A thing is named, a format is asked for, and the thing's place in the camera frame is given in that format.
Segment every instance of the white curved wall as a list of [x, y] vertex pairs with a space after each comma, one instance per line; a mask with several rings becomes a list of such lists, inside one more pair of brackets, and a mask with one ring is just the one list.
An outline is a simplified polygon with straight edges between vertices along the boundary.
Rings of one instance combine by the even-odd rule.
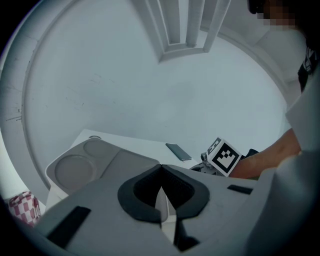
[[125, 0], [80, 1], [64, 14], [26, 86], [25, 128], [43, 172], [82, 129], [177, 143], [196, 160], [217, 136], [244, 155], [261, 151], [281, 135], [286, 110], [266, 72], [223, 39], [158, 64]]
[[9, 199], [24, 191], [28, 188], [10, 161], [0, 131], [0, 196]]

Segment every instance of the white panel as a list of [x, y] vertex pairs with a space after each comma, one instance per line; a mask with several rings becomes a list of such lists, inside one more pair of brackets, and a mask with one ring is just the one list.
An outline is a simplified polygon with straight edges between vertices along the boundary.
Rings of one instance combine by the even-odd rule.
[[288, 83], [288, 91], [286, 95], [284, 96], [288, 109], [295, 103], [295, 101], [300, 97], [301, 95], [301, 87], [299, 80], [294, 80]]
[[169, 40], [160, 3], [158, 0], [146, 0], [146, 3], [149, 7], [149, 11], [152, 13], [153, 21], [156, 24], [156, 30], [158, 32], [159, 39], [162, 43], [162, 48], [164, 51], [169, 44]]
[[17, 174], [5, 148], [0, 132], [0, 194], [9, 199], [29, 189]]
[[196, 55], [196, 54], [204, 54], [204, 50], [202, 48], [189, 48], [184, 46], [181, 46], [181, 49], [179, 50], [172, 50], [167, 51], [162, 55], [162, 58], [160, 59], [160, 62], [188, 56], [188, 55]]
[[208, 53], [214, 44], [214, 40], [220, 30], [222, 22], [229, 8], [231, 0], [218, 0], [214, 9], [212, 21], [208, 30], [203, 50]]
[[179, 0], [160, 0], [169, 44], [180, 43]]
[[288, 84], [288, 83], [292, 83], [294, 81], [297, 81], [299, 79], [298, 76], [298, 70], [294, 67], [290, 68], [290, 69], [286, 69], [283, 71], [283, 79], [284, 81]]
[[136, 11], [136, 15], [141, 21], [139, 22], [139, 26], [143, 26], [145, 33], [148, 37], [147, 40], [150, 42], [155, 56], [158, 60], [160, 60], [165, 48], [158, 30], [158, 25], [149, 5], [149, 1], [131, 0], [131, 3], [133, 7], [132, 9]]
[[189, 47], [195, 47], [197, 45], [204, 6], [205, 0], [189, 0], [188, 24], [185, 39], [185, 43]]
[[255, 60], [273, 79], [275, 84], [283, 95], [287, 92], [287, 84], [284, 81], [283, 72], [279, 65], [270, 55], [259, 46], [252, 47], [245, 39], [238, 33], [230, 30], [224, 26], [220, 28], [219, 37], [239, 47], [242, 51], [247, 53], [253, 60]]
[[245, 41], [250, 45], [254, 46], [257, 44], [268, 32], [270, 28], [268, 26], [255, 27], [248, 31], [245, 36]]
[[273, 58], [282, 71], [298, 72], [306, 55], [306, 39], [295, 30], [270, 31], [258, 43]]
[[179, 0], [180, 13], [180, 42], [186, 42], [187, 27], [188, 27], [188, 6], [189, 0]]
[[245, 37], [252, 29], [260, 23], [256, 14], [248, 10], [248, 0], [233, 0], [223, 20], [223, 26], [227, 27]]
[[168, 45], [168, 47], [166, 48], [166, 52], [171, 52], [171, 51], [178, 51], [178, 50], [184, 50], [184, 49], [189, 49], [190, 47], [188, 47], [186, 45], [186, 43], [175, 43], [175, 44], [170, 44]]
[[214, 16], [215, 7], [218, 0], [205, 0], [202, 20], [211, 21]]

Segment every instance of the black cutout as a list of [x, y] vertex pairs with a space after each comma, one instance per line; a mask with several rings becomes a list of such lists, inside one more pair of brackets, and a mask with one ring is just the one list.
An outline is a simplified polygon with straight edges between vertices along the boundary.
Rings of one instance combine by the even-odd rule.
[[175, 223], [175, 233], [173, 244], [180, 250], [185, 251], [199, 244], [199, 241], [192, 236], [187, 236], [185, 227], [181, 220]]
[[48, 240], [61, 248], [65, 248], [90, 212], [91, 210], [88, 208], [75, 207], [47, 236]]
[[101, 137], [100, 136], [98, 136], [98, 135], [91, 135], [90, 137], [89, 137], [89, 139], [91, 139], [91, 138], [98, 138], [98, 139], [101, 139]]
[[238, 186], [238, 185], [230, 185], [227, 187], [228, 190], [237, 191], [239, 193], [250, 195], [253, 188], [244, 187], [244, 186]]
[[192, 168], [191, 170], [196, 171], [196, 172], [201, 172], [201, 169], [203, 168], [203, 166], [197, 166]]
[[155, 209], [160, 187], [176, 211], [174, 245], [184, 251], [198, 244], [195, 238], [187, 236], [182, 220], [198, 216], [208, 203], [210, 192], [201, 182], [158, 164], [123, 183], [118, 190], [118, 201], [132, 218], [161, 224], [161, 213]]
[[257, 153], [259, 153], [259, 151], [256, 151], [255, 149], [250, 148], [248, 154], [246, 154], [246, 156], [242, 155], [240, 160], [251, 157]]

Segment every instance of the white surface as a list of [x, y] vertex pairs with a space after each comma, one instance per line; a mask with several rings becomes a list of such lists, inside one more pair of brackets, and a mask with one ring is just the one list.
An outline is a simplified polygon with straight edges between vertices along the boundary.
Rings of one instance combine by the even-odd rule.
[[195, 47], [197, 45], [197, 39], [200, 31], [205, 0], [189, 0], [188, 2], [188, 23], [185, 44], [188, 47]]
[[175, 232], [176, 232], [176, 222], [161, 223], [161, 230], [165, 236], [170, 240], [171, 243], [174, 243]]
[[[164, 142], [150, 141], [145, 139], [123, 137], [94, 130], [83, 130], [76, 140], [73, 142], [70, 148], [86, 141], [91, 136], [99, 136], [102, 140], [111, 143], [120, 148], [129, 150], [131, 152], [156, 159], [160, 164], [164, 165], [176, 165], [189, 169], [198, 164], [194, 159], [181, 161], [179, 160], [171, 150], [166, 146]], [[49, 210], [56, 203], [60, 202], [66, 197], [66, 193], [63, 192], [58, 186], [52, 185], [49, 191], [49, 195], [46, 201], [46, 210]]]
[[289, 109], [301, 95], [301, 86], [298, 80], [288, 83], [289, 91], [286, 95], [287, 109]]
[[[281, 135], [286, 103], [253, 59], [217, 38], [209, 54], [158, 64], [130, 1], [77, 1], [43, 40], [39, 27], [27, 35], [17, 35], [16, 44], [28, 43], [28, 68], [7, 75], [13, 80], [6, 85], [17, 91], [11, 87], [5, 95], [3, 105], [12, 112], [1, 124], [17, 171], [30, 167], [24, 178], [39, 196], [47, 189], [34, 182], [41, 179], [31, 165], [43, 175], [82, 129], [177, 143], [195, 159], [218, 134], [242, 154], [263, 150]], [[9, 52], [10, 68], [22, 61], [15, 57]], [[8, 70], [5, 65], [2, 74]], [[23, 90], [23, 126], [6, 122], [18, 117]]]
[[29, 189], [16, 172], [0, 132], [0, 194], [3, 199], [9, 199], [24, 191]]
[[179, 0], [159, 1], [169, 44], [180, 43], [180, 7]]
[[49, 187], [29, 153], [24, 124], [24, 87], [42, 38], [70, 3], [72, 0], [40, 2], [15, 35], [0, 79], [0, 126], [6, 150], [23, 182], [43, 202], [47, 199]]
[[[211, 21], [216, 2], [217, 0], [205, 1], [202, 21]], [[270, 27], [268, 20], [258, 19], [257, 15], [249, 12], [247, 0], [231, 1], [222, 27], [239, 34], [253, 50], [265, 51], [277, 63], [286, 82], [298, 79], [298, 70], [306, 53], [306, 39], [300, 32], [284, 31], [279, 26]], [[262, 59], [259, 62], [262, 64], [265, 59], [263, 54], [258, 51], [256, 54]]]
[[188, 6], [189, 1], [179, 1], [179, 16], [180, 16], [180, 42], [186, 42], [188, 28]]
[[205, 51], [206, 53], [210, 51], [211, 47], [214, 44], [217, 34], [227, 14], [230, 2], [231, 0], [218, 0], [214, 7], [214, 15], [211, 20], [208, 35], [203, 46], [203, 51]]

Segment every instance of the forearm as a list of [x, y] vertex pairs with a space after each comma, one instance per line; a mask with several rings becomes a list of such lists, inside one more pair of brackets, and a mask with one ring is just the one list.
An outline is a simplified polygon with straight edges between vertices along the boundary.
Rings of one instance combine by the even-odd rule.
[[230, 177], [247, 179], [260, 176], [265, 169], [277, 167], [284, 159], [300, 151], [298, 140], [290, 129], [264, 151], [239, 161]]

